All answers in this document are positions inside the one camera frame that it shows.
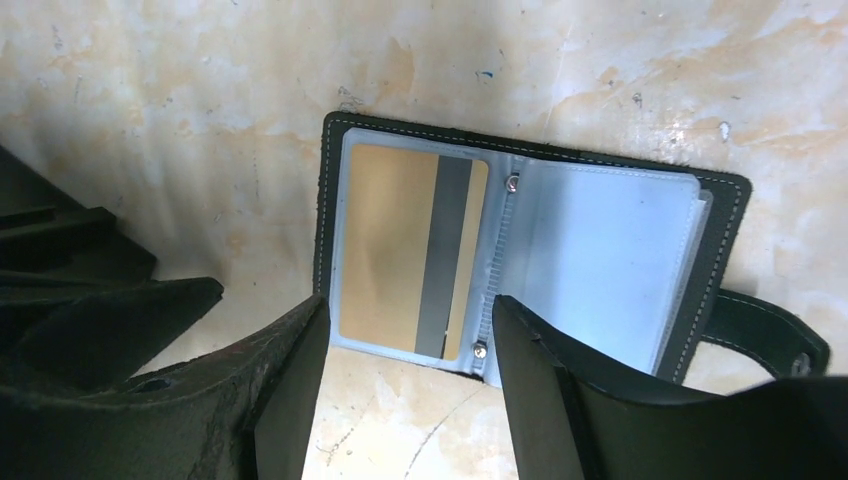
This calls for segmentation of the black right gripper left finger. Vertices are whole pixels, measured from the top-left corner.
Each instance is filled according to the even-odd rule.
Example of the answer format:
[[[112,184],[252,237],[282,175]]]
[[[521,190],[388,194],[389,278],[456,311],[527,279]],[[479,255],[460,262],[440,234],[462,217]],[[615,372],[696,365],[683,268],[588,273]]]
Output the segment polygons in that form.
[[[330,333],[314,295],[193,360],[95,391],[1,388],[5,479],[298,479]]]

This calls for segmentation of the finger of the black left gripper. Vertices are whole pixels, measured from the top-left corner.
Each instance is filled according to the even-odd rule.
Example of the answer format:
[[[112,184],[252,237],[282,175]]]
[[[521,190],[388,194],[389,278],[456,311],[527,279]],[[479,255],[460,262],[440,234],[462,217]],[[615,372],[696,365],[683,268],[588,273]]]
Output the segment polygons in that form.
[[[215,279],[6,289],[1,383],[102,391],[130,378],[223,296]]]

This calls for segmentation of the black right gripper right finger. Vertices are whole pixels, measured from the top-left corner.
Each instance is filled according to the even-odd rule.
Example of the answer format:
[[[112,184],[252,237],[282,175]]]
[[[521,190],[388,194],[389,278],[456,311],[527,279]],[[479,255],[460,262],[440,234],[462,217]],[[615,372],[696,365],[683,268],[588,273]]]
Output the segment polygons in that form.
[[[847,380],[797,316],[721,294],[705,342],[771,381],[729,396],[637,371],[556,330],[518,300],[494,303],[517,470],[523,479],[843,479]]]

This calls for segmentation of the black blue card holder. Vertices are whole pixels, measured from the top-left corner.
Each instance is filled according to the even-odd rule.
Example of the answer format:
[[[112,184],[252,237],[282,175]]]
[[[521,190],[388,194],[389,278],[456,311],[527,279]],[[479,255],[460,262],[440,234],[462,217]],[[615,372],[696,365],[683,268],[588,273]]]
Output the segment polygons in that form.
[[[454,361],[339,332],[344,208],[356,144],[488,166],[471,289]],[[354,113],[325,117],[313,283],[334,345],[500,386],[494,301],[508,295],[556,330],[681,383],[721,294],[752,192],[740,175]]]

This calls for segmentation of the gold credit card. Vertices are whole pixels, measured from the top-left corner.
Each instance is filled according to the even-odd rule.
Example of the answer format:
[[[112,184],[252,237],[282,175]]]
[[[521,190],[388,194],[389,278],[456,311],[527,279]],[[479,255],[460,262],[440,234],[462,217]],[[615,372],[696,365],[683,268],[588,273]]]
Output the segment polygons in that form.
[[[479,159],[353,146],[342,201],[343,338],[458,358],[488,173]]]

